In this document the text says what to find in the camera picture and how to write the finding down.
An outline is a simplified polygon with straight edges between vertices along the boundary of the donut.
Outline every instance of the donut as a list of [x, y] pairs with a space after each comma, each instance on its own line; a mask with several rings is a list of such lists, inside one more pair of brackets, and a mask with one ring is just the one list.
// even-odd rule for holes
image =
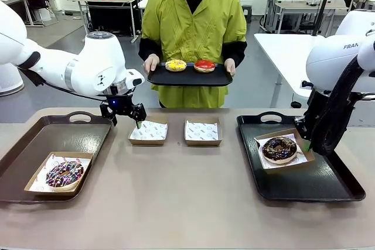
[[286, 164], [296, 156], [297, 145], [290, 138], [276, 137], [264, 144], [262, 153], [271, 163]]
[[83, 172], [83, 166], [78, 162], [63, 162], [47, 173], [46, 184], [53, 191], [71, 190], [78, 185]]
[[194, 64], [194, 69], [200, 73], [211, 73], [215, 70], [215, 64], [211, 61], [201, 60]]
[[184, 71], [186, 69], [186, 63], [182, 60], [170, 60], [165, 63], [165, 68], [173, 72]]

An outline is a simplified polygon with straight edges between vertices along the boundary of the empty cardboard box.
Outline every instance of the empty cardboard box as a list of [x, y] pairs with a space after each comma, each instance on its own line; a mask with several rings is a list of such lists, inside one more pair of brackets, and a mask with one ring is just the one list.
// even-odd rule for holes
[[137, 126], [129, 133], [132, 145], [162, 146], [168, 134], [168, 117], [151, 115], [142, 122], [141, 129]]
[[219, 146], [223, 140], [219, 117], [189, 117], [185, 120], [188, 146]]

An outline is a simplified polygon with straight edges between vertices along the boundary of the paper donut box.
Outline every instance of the paper donut box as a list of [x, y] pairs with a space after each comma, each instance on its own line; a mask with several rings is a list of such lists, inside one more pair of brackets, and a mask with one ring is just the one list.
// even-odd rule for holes
[[128, 139], [132, 145], [163, 146], [168, 135], [168, 116], [150, 115], [142, 122], [141, 128], [131, 128]]
[[303, 169], [304, 167], [311, 164], [315, 160], [313, 152], [309, 149], [309, 142], [304, 140], [300, 136], [300, 134], [298, 133], [298, 130], [296, 128], [287, 129], [287, 130], [278, 131], [278, 132], [269, 133], [269, 134], [266, 134], [266, 135], [261, 135], [261, 136], [255, 137], [255, 140], [256, 140], [256, 143], [257, 143], [257, 148], [258, 148], [258, 150], [260, 148], [260, 144], [258, 143], [258, 140], [269, 139], [269, 138], [274, 138], [274, 137], [279, 137], [279, 136], [285, 136], [285, 135], [289, 135], [289, 134], [294, 134], [296, 143], [299, 146], [299, 148], [301, 149], [301, 153], [303, 153], [303, 156], [305, 157], [306, 160], [304, 160], [301, 163], [294, 164], [294, 165], [290, 165], [290, 163], [287, 163], [285, 165], [273, 165], [273, 166], [277, 166], [277, 167], [273, 167], [272, 169], [269, 169], [269, 168], [264, 166], [263, 160], [260, 159], [260, 161], [262, 163], [262, 167], [267, 173], [279, 173], [279, 172], [288, 171], [288, 170], [292, 170], [292, 169]]
[[[66, 159], [66, 161], [82, 161], [85, 162], [88, 166], [84, 169], [82, 177], [79, 179], [78, 185], [73, 188], [72, 190], [68, 191], [46, 191], [45, 189], [42, 189], [43, 184], [45, 184], [45, 176], [42, 177], [40, 176], [41, 171], [43, 169], [48, 170], [48, 172], [52, 169], [52, 167], [46, 167], [46, 164], [49, 159], [52, 159], [53, 157], [58, 157], [59, 159], [62, 157], [63, 159]], [[79, 191], [79, 186], [85, 181], [86, 176], [87, 176], [87, 171], [89, 170], [91, 166], [91, 162], [93, 159], [93, 154], [92, 153], [84, 153], [84, 152], [51, 152], [43, 161], [43, 163], [39, 166], [37, 171], [35, 171], [34, 175], [30, 178], [29, 182], [24, 188], [24, 191], [34, 193], [36, 195], [41, 195], [41, 196], [74, 196], [77, 194]], [[35, 181], [40, 181], [40, 186], [41, 188], [38, 190], [30, 190], [32, 185], [35, 183]]]
[[184, 131], [188, 146], [219, 146], [223, 140], [219, 117], [187, 117]]

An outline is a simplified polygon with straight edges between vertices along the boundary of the hand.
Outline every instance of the hand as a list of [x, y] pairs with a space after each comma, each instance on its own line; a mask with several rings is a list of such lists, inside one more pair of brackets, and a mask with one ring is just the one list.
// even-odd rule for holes
[[230, 75], [232, 77], [234, 77], [234, 75], [236, 74], [236, 63], [234, 62], [234, 60], [233, 59], [227, 59], [224, 62], [224, 66], [225, 66], [226, 70], [230, 73]]
[[145, 60], [145, 63], [143, 64], [143, 68], [145, 69], [146, 73], [149, 74], [150, 71], [154, 71], [156, 69], [156, 66], [159, 63], [160, 63], [159, 57], [155, 54], [151, 54]]

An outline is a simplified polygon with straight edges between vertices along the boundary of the yellow glazed donut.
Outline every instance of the yellow glazed donut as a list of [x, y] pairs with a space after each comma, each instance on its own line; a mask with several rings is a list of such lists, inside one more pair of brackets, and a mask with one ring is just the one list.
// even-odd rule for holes
[[186, 69], [186, 63], [182, 60], [170, 60], [165, 63], [165, 68], [169, 71], [184, 71]]

